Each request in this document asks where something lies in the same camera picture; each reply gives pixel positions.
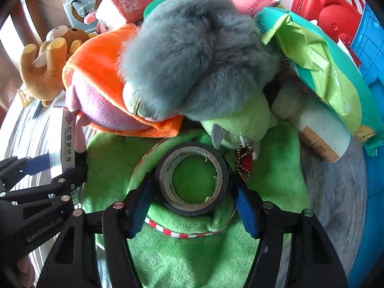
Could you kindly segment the person's hand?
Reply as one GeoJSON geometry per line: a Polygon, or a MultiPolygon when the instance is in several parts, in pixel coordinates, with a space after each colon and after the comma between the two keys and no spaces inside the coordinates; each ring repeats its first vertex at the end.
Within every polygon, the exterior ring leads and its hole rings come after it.
{"type": "Polygon", "coordinates": [[[16,274],[19,283],[23,287],[32,287],[35,281],[35,269],[29,256],[25,256],[16,262],[16,274]]]}

